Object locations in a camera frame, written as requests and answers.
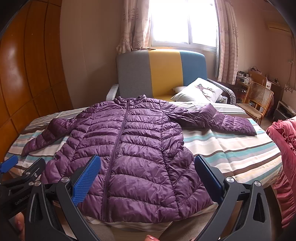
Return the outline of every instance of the jacket sleeve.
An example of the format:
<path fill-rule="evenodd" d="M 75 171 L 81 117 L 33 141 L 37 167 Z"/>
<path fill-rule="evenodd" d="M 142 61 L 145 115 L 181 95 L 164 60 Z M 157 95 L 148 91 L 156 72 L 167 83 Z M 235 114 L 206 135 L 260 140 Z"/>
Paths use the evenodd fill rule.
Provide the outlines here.
<path fill-rule="evenodd" d="M 75 127 L 83 124 L 86 120 L 88 120 L 88 117 L 93 114 L 89 112 L 90 108 L 93 107 L 87 108 L 85 111 L 71 119 L 52 119 L 48 127 L 40 135 L 30 140 L 25 145 L 24 149 L 22 150 L 22 156 L 26 156 L 32 151 L 49 146 L 56 140 L 71 133 Z"/>
<path fill-rule="evenodd" d="M 181 127 L 206 128 L 250 136 L 257 135 L 248 119 L 220 113 L 211 104 L 189 111 L 166 101 L 160 101 L 160 109 Z"/>

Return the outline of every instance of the chair seat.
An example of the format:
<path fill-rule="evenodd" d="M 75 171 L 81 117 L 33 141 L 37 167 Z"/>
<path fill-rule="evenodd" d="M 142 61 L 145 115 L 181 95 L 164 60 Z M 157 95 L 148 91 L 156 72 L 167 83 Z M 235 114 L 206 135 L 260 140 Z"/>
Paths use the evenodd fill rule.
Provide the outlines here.
<path fill-rule="evenodd" d="M 237 106 L 241 107 L 243 110 L 245 110 L 248 114 L 255 117 L 256 119 L 262 117 L 262 113 L 249 104 L 237 103 Z"/>
<path fill-rule="evenodd" d="M 153 98 L 159 99 L 159 100 L 165 100 L 165 101 L 173 101 L 171 100 L 173 96 L 174 95 L 158 95 L 158 96 L 154 96 Z"/>

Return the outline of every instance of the fingernail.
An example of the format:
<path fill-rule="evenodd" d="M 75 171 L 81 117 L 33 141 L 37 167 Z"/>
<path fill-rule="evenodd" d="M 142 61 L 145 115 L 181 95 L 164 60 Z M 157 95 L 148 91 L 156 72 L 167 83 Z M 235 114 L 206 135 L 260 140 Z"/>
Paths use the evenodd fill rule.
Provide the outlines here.
<path fill-rule="evenodd" d="M 22 231 L 22 224 L 20 223 L 20 221 L 17 221 L 16 226 L 19 231 Z"/>
<path fill-rule="evenodd" d="M 154 240 L 154 241 L 159 241 L 157 238 L 154 238 L 151 235 L 147 235 L 146 238 L 149 238 L 149 239 Z"/>

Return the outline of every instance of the sofa armrest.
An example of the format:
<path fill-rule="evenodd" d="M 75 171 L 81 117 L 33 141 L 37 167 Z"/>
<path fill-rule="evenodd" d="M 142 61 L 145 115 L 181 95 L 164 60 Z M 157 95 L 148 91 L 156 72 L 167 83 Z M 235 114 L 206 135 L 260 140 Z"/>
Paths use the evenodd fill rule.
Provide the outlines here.
<path fill-rule="evenodd" d="M 109 90 L 109 92 L 106 96 L 106 101 L 114 100 L 117 90 L 118 90 L 118 87 L 119 87 L 119 84 L 112 85 L 111 89 Z"/>
<path fill-rule="evenodd" d="M 233 91 L 227 87 L 225 87 L 224 85 L 216 82 L 216 81 L 213 81 L 211 79 L 207 79 L 209 82 L 211 82 L 212 84 L 216 85 L 217 87 L 219 87 L 220 89 L 222 89 L 223 91 L 225 91 L 229 97 L 230 97 L 230 104 L 233 104 L 235 105 L 236 104 L 236 98 L 235 98 L 235 94 L 233 93 Z"/>

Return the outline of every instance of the air conditioner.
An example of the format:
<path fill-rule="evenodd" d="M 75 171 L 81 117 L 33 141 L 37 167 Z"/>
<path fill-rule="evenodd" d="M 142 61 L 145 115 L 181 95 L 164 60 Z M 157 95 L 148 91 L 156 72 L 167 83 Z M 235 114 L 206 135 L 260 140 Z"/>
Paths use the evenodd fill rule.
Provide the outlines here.
<path fill-rule="evenodd" d="M 285 34 L 291 36 L 291 29 L 287 24 L 275 23 L 275 22 L 268 22 L 267 23 L 268 29 L 279 34 Z"/>

